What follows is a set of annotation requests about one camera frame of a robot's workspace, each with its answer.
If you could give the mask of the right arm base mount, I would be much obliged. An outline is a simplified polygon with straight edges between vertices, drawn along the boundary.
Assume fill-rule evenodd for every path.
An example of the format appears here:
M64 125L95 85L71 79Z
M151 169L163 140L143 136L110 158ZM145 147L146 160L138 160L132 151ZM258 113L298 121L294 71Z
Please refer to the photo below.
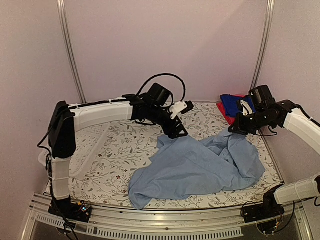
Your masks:
M245 223L261 221L283 215L284 207L273 200L264 200L256 204L252 201L246 202L240 210L240 215Z

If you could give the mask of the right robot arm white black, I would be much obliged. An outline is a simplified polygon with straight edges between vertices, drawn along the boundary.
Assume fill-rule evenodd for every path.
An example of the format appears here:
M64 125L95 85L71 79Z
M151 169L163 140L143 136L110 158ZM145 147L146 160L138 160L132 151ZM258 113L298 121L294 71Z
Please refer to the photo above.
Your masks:
M238 113L228 131L240 135L254 135L263 127L283 128L315 153L320 153L320 126L300 105L290 100L256 107L251 114ZM262 218L269 218L280 205L319 197L320 174L316 173L270 190L265 194L265 202L259 206L258 213Z

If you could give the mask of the blue printed t-shirt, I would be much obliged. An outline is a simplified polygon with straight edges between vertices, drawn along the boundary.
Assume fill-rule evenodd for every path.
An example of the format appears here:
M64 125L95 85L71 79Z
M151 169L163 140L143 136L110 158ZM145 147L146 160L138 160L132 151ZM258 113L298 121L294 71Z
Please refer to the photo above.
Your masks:
M220 96L220 100L223 104L225 114L228 117L235 118L237 113L242 112L242 110L239 109L238 105L237 105L237 102L239 100L244 100L245 102L247 102L249 104L250 108L252 109L252 111L254 113L256 112L254 104L253 104L249 95L241 97L241 96L235 96L235 95L230 95L230 94L223 94Z

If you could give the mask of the light blue shirt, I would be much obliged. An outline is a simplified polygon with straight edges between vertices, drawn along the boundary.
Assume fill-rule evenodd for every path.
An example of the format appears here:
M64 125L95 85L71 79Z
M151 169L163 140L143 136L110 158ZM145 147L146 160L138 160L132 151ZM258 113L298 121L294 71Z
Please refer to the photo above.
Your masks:
M137 169L129 181L128 197L137 210L152 199L186 200L243 190L255 185L265 172L257 148L246 136L228 129L203 140L161 135L157 148L151 164Z

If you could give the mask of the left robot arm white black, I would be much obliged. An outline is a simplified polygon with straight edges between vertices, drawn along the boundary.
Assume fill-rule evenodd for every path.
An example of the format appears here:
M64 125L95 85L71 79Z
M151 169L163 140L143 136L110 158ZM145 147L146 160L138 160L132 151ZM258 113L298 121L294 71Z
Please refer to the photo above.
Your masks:
M164 107L162 102L151 100L146 94L125 94L119 98L85 104L57 103L48 130L37 144L48 152L45 166L51 171L51 197L55 209L63 216L74 213L69 191L69 168L76 151L76 132L88 127L114 121L148 120L162 128L170 139L185 137L187 130L178 117L191 111L191 101L178 101Z

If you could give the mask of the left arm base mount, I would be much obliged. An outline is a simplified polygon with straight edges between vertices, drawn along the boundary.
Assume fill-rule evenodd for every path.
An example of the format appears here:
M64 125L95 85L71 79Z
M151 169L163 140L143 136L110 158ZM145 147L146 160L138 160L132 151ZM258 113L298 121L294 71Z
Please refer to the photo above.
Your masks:
M70 199L52 200L48 213L67 220L88 223L92 206L84 201L72 203Z

